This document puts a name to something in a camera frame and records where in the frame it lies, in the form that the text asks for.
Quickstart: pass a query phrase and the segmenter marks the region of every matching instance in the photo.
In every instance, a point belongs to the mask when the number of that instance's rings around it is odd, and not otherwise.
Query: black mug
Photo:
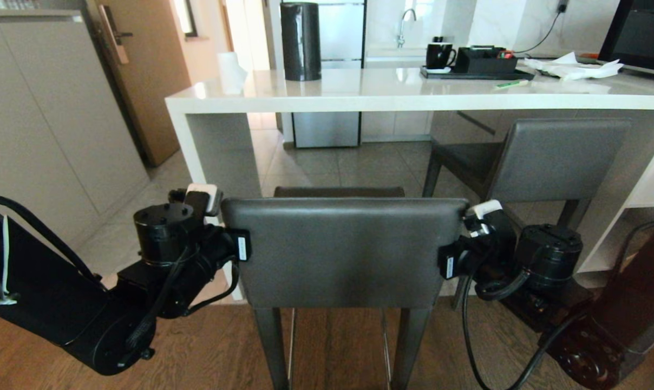
[[[450,66],[456,59],[456,50],[453,44],[447,42],[435,42],[428,45],[426,52],[426,69],[443,69]]]

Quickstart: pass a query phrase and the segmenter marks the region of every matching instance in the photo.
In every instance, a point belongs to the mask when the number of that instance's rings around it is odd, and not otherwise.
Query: marble backsplash
[[[369,0],[366,50],[396,48],[399,22],[404,22],[405,48],[426,47],[435,35],[456,46],[494,44],[524,50],[548,32],[559,0]],[[619,0],[570,0],[550,36],[533,54],[562,55],[569,51],[599,52]]]

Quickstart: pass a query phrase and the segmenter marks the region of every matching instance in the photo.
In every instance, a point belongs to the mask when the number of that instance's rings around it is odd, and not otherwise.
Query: faucet
[[[408,10],[404,11],[402,19],[399,21],[399,37],[397,37],[397,48],[399,49],[404,46],[404,18],[406,18],[409,11],[411,11],[411,14],[414,15],[414,22],[416,22],[416,11],[414,11],[414,8],[409,8]]]

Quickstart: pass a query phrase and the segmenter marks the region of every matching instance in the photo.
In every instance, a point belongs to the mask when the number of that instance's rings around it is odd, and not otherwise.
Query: wooden door
[[[101,5],[108,7],[110,23]],[[191,86],[171,2],[89,0],[89,14],[147,159],[160,165],[179,149],[164,98]]]

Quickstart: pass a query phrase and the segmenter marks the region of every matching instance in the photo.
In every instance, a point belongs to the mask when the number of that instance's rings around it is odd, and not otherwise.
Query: white countertop
[[[527,86],[503,81],[426,79],[418,68],[323,69],[319,81],[286,81],[283,71],[255,71],[241,94],[212,79],[166,98],[172,113],[449,111],[451,109],[654,109],[654,79],[624,72],[562,82],[537,76]]]

